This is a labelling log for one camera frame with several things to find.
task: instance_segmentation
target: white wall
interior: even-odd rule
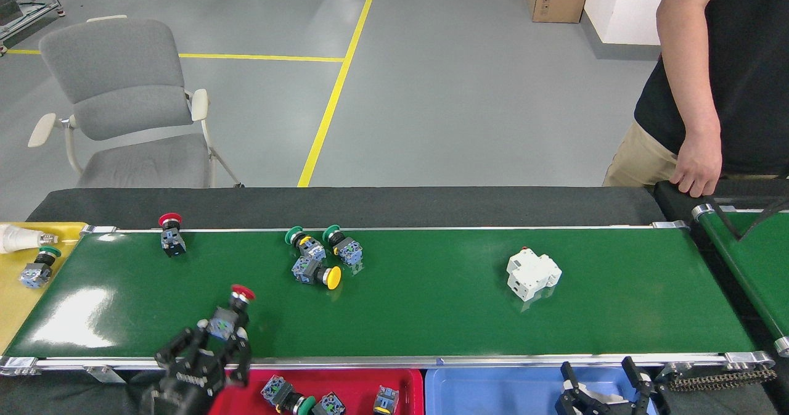
[[[660,0],[586,0],[584,10],[604,44],[659,45]]]

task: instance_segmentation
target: yellow push button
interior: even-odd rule
[[[343,270],[338,266],[333,266],[329,271],[329,277],[326,280],[326,286],[329,290],[334,290],[339,286],[340,279],[343,277]]]

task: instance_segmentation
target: green conveyor belt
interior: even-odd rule
[[[740,232],[758,215],[727,213]],[[789,336],[789,213],[770,216],[741,241],[715,213],[703,213],[698,220],[767,328],[777,339]]]
[[[333,291],[296,282],[284,232],[184,232],[177,258],[157,232],[86,236],[6,356],[151,357],[225,306],[233,283],[257,294],[247,327],[256,357],[754,350],[686,230],[346,234],[364,247],[364,269],[343,268]],[[563,270],[528,306],[505,272],[524,245]]]

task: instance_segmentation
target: yellow floor line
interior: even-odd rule
[[[8,54],[41,54],[39,50],[8,50]],[[287,60],[295,62],[343,62],[342,57],[315,57],[310,55],[261,55],[261,54],[202,54],[194,52],[178,53],[182,58],[197,59],[250,59],[250,60]]]
[[[329,125],[332,123],[332,117],[335,114],[340,93],[343,92],[343,84],[348,75],[350,63],[353,60],[353,53],[356,52],[359,36],[361,36],[361,30],[364,28],[364,22],[367,21],[367,13],[369,13],[371,5],[372,0],[364,0],[364,7],[361,8],[361,14],[359,15],[356,29],[353,30],[353,36],[348,45],[348,52],[346,53],[345,59],[343,59],[343,66],[340,67],[340,73],[335,81],[335,87],[332,89],[332,95],[329,97],[329,103],[326,105],[324,117],[321,120],[321,125],[318,126],[318,133],[315,136],[315,140],[313,140],[312,148],[309,150],[309,156],[307,156],[307,162],[304,164],[304,170],[301,171],[298,187],[308,187],[310,179],[313,178],[313,171],[315,170],[315,165],[318,163],[318,156],[321,154],[321,148],[324,146],[324,139],[326,139]]]
[[[6,54],[41,54],[39,50],[8,50]]]

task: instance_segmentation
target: chain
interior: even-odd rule
[[[722,375],[698,376],[696,378],[678,378],[668,382],[668,388],[673,392],[694,392],[694,390],[722,390],[732,387],[758,384],[759,382],[772,381],[778,378],[775,371],[762,366],[760,370],[738,373],[724,373]]]

